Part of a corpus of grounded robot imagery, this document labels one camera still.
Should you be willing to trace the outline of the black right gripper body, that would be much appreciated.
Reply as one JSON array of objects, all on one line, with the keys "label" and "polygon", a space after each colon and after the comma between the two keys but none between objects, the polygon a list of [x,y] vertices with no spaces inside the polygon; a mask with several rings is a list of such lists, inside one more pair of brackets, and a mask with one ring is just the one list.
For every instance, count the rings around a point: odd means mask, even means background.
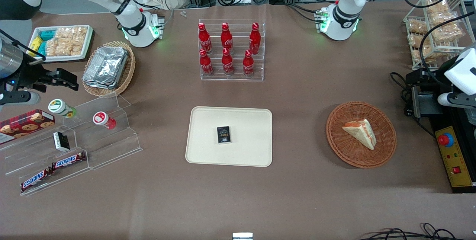
[{"label": "black right gripper body", "polygon": [[20,89],[34,89],[34,85],[56,86],[57,83],[50,75],[51,71],[44,69],[42,62],[23,60],[19,69],[15,72],[15,91]]}]

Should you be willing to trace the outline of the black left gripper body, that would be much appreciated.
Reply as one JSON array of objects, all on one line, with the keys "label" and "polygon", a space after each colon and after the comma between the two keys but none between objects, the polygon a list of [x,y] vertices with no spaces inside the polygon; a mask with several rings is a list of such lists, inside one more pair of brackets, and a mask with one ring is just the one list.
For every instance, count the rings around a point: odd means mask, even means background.
[{"label": "black left gripper body", "polygon": [[447,77],[444,75],[452,66],[451,65],[441,65],[438,69],[430,69],[428,68],[428,72],[431,76],[433,76],[434,81],[440,83],[440,85],[452,86],[452,83]]}]

